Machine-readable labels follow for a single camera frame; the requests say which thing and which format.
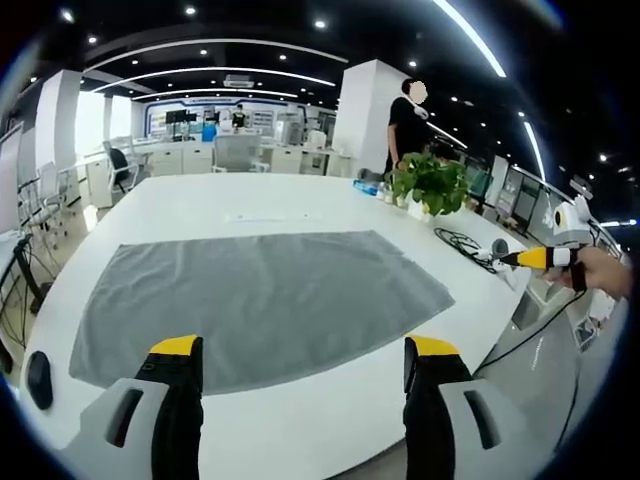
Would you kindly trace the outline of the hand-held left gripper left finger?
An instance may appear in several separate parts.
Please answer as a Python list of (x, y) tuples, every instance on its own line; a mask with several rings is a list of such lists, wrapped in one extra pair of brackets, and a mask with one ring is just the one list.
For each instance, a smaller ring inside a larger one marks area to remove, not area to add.
[(203, 339), (154, 345), (133, 378), (120, 378), (80, 415), (63, 449), (75, 479), (198, 479), (204, 421)]

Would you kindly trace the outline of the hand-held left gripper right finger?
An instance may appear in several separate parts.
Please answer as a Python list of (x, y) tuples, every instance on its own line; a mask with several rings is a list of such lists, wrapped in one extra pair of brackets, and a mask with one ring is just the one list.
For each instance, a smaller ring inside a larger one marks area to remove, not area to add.
[(444, 340), (405, 337), (404, 394), (408, 479), (534, 479), (548, 462), (523, 412)]

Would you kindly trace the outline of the person's right hand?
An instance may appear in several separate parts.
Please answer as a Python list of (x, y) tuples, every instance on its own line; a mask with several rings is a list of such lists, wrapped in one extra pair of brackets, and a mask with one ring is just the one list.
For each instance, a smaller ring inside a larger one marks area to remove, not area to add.
[(596, 247), (579, 250), (578, 262), (584, 265), (588, 289), (599, 289), (615, 300), (630, 298), (633, 275), (629, 266)]

